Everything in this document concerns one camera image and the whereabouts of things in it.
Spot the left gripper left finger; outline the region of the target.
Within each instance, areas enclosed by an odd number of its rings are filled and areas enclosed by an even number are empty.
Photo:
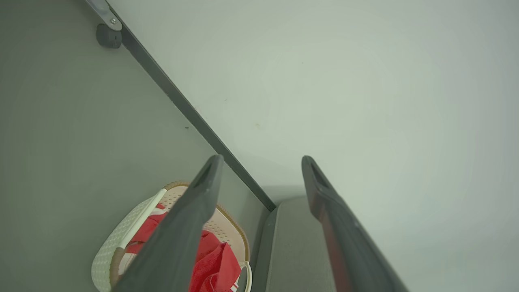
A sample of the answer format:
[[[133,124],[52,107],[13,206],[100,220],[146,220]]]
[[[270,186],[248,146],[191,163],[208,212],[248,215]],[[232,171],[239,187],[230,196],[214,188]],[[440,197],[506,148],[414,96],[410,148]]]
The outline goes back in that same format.
[[[113,292],[187,292],[204,224],[215,213],[224,159],[213,155],[174,204]]]

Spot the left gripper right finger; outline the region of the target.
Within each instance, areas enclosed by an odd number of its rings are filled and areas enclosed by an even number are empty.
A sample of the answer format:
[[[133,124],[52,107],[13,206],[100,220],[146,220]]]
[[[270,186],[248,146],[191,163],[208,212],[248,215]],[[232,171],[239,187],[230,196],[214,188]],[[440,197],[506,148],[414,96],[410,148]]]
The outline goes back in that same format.
[[[322,225],[338,292],[406,292],[407,288],[336,192],[314,158],[301,161],[309,209]]]

